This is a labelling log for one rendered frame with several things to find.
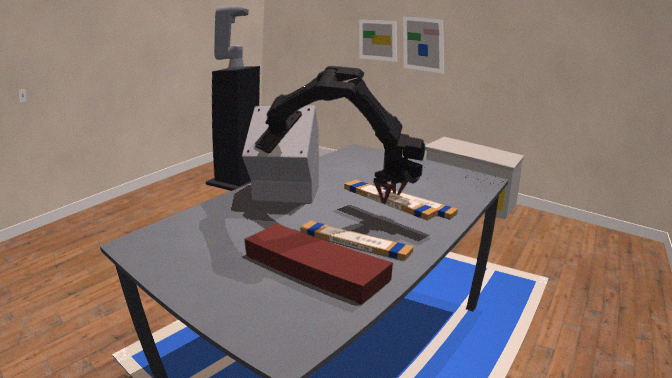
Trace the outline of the white electrode pack with blue and orange bands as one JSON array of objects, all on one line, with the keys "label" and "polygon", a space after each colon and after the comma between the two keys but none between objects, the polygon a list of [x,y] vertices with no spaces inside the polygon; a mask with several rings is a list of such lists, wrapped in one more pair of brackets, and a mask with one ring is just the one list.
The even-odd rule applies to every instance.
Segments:
[{"label": "white electrode pack with blue and orange bands", "polygon": [[380,239],[313,221],[309,221],[301,226],[300,232],[333,243],[404,261],[413,253],[414,248],[414,246]]}]

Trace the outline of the white welding electrode pack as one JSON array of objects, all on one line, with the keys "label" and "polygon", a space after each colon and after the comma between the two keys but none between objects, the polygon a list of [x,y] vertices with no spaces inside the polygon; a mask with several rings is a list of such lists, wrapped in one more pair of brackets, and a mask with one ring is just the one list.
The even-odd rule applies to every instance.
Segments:
[{"label": "white welding electrode pack", "polygon": [[[365,182],[354,180],[348,183],[344,183],[344,189],[382,203],[376,187],[367,184]],[[390,207],[409,213],[411,215],[414,215],[427,221],[438,215],[438,209],[411,200],[409,198],[397,195],[392,192],[390,192],[390,195],[385,205],[388,205]]]}]

